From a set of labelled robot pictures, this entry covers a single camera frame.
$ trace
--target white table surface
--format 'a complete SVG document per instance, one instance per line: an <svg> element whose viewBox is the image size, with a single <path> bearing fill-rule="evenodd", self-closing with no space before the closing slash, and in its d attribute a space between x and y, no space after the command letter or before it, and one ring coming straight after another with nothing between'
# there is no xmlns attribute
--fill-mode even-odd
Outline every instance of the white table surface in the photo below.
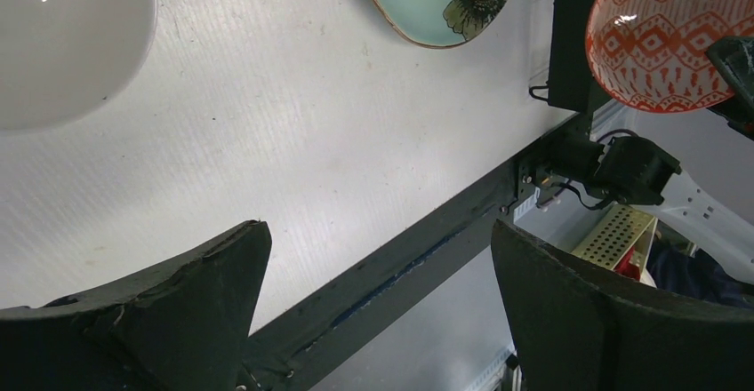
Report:
<svg viewBox="0 0 754 391"><path fill-rule="evenodd" d="M0 135L0 307L263 219L256 330L567 116L526 94L544 79L552 0L510 0L444 51L407 43L370 0L158 1L125 92Z"/></svg>

